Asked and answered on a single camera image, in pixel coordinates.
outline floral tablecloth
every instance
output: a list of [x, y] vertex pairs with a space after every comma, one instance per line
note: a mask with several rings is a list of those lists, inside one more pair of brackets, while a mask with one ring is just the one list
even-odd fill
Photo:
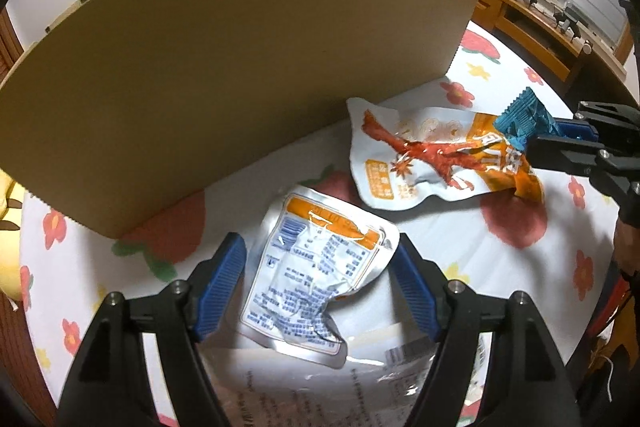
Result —
[[[552, 115], [571, 118], [532, 68], [469, 23], [446, 77], [385, 105], [500, 114], [526, 87], [532, 87]], [[270, 201], [292, 184], [343, 190], [344, 199], [356, 200], [349, 147], [348, 122], [321, 130], [186, 198], [118, 241], [87, 230], [37, 198], [25, 197], [20, 244], [24, 307], [55, 402], [82, 334], [107, 291], [120, 290], [127, 297], [156, 293], [166, 282], [187, 277], [230, 230], [241, 233], [250, 245]], [[456, 203], [429, 198], [411, 210], [380, 214], [398, 223], [418, 251], [436, 261], [450, 279], [461, 279], [487, 295], [527, 291], [566, 361], [598, 300], [618, 208], [587, 179], [559, 172], [537, 174], [545, 191], [543, 204], [503, 191]], [[346, 339], [357, 342], [367, 331], [396, 321], [392, 312], [385, 312], [388, 284], [385, 273], [370, 291], [375, 295], [369, 296], [371, 303], [363, 299], [358, 304], [363, 308], [357, 314], [366, 320], [340, 326]], [[376, 312], [367, 314], [372, 306]], [[343, 312], [351, 316], [350, 310]], [[255, 350], [243, 343], [234, 347]], [[145, 350], [158, 412], [165, 423], [174, 425], [153, 337], [145, 336]]]

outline plush toy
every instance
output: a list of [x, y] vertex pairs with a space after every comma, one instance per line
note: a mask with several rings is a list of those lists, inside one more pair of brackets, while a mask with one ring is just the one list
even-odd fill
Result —
[[24, 188], [0, 170], [0, 291], [22, 300], [20, 223]]

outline blue candy wrapper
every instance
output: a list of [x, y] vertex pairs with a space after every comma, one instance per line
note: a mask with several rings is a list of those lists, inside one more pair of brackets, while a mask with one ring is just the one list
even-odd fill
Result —
[[504, 134], [513, 148], [521, 152], [527, 147], [527, 139], [536, 134], [564, 136], [554, 118], [530, 87], [521, 92], [495, 119], [494, 127]]

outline screw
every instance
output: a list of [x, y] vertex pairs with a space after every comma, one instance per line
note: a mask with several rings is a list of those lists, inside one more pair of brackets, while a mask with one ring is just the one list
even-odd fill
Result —
[[107, 295], [107, 302], [109, 306], [115, 306], [122, 302], [123, 295], [120, 292], [111, 292]]
[[523, 292], [521, 290], [518, 290], [518, 291], [514, 292], [513, 293], [513, 298], [520, 305], [528, 304], [529, 301], [530, 301], [529, 295], [527, 295], [526, 292]]
[[453, 279], [452, 281], [449, 281], [449, 283], [447, 284], [447, 287], [452, 293], [455, 293], [456, 295], [458, 295], [459, 293], [462, 293], [465, 290], [466, 284], [457, 279]]
[[187, 290], [187, 283], [183, 280], [175, 280], [171, 283], [171, 291], [176, 295], [180, 295], [181, 293]]

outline cardboard panel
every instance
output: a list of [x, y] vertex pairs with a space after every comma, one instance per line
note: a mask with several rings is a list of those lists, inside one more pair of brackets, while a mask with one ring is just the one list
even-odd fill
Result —
[[0, 89], [0, 167], [118, 237], [180, 198], [442, 76], [476, 0], [88, 0]]

